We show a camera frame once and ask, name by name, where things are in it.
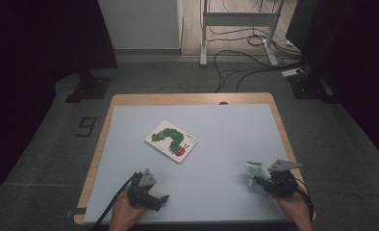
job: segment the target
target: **gray carpet floor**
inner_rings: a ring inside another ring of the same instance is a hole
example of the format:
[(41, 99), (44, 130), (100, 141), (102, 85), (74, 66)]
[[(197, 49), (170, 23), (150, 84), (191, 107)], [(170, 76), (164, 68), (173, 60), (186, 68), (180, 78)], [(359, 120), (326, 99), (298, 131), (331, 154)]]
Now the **gray carpet floor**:
[[(254, 64), (219, 66), (247, 69)], [(126, 62), (119, 70), (92, 73), (112, 78), (103, 99), (64, 103), (78, 76), (57, 83), (50, 111), (0, 188), (0, 230), (86, 230), (73, 222), (69, 211), (78, 203), (113, 95), (212, 93), (218, 84), (212, 63), (200, 67), (198, 62)], [(221, 92), (234, 92), (240, 77), (241, 73), (229, 78)], [(295, 99), (280, 71), (249, 76), (239, 92), (273, 95), (294, 155), (304, 165), (301, 171), (316, 205), (316, 230), (379, 230), (379, 152), (342, 105)], [(85, 133), (78, 128), (83, 117), (96, 117), (89, 137), (75, 136)]]

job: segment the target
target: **metal rack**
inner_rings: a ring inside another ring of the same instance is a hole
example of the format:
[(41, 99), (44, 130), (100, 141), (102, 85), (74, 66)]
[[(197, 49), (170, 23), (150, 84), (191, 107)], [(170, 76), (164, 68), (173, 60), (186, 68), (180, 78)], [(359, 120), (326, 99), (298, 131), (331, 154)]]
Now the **metal rack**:
[(271, 65), (278, 65), (272, 47), (280, 12), (284, 0), (280, 0), (275, 13), (209, 13), (208, 0), (204, 0), (202, 19), (202, 40), (200, 65), (207, 65), (207, 27), (208, 26), (260, 26), (269, 27), (268, 37), (264, 39), (264, 47)]

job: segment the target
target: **wooden table edge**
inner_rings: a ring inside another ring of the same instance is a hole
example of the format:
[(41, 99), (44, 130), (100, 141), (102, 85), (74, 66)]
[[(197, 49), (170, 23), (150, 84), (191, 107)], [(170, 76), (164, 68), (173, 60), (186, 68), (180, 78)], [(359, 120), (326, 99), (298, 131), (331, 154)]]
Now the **wooden table edge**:
[[(99, 141), (90, 164), (88, 176), (78, 202), (77, 210), (85, 210), (93, 189), (97, 168), (100, 163), (106, 138), (109, 133), (114, 106), (157, 106), (157, 105), (216, 105), (221, 102), (228, 104), (268, 104), (273, 113), (280, 137), (289, 161), (296, 162), (285, 127), (277, 110), (273, 96), (267, 92), (254, 93), (178, 93), (178, 94), (117, 94), (113, 97)], [(299, 169), (292, 171), (294, 176), (303, 181)], [(73, 219), (78, 224), (84, 223), (85, 214), (75, 214)]]

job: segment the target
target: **black curtain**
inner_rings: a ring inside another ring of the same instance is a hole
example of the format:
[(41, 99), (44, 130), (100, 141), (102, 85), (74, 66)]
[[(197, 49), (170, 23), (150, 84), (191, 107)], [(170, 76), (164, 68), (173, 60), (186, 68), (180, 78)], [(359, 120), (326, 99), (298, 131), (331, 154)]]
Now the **black curtain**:
[(0, 184), (40, 126), (55, 83), (117, 68), (97, 0), (0, 0)]
[(379, 0), (299, 0), (287, 37), (379, 149)]

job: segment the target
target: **green caterpillar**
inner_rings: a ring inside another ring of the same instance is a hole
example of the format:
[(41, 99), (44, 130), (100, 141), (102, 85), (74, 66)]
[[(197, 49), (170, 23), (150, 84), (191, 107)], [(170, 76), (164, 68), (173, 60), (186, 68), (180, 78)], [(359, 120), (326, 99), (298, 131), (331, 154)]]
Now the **green caterpillar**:
[(165, 128), (163, 131), (151, 135), (151, 141), (163, 141), (167, 137), (172, 138), (168, 148), (172, 154), (178, 157), (186, 152), (187, 147), (180, 146), (180, 143), (184, 140), (184, 135), (173, 128)]

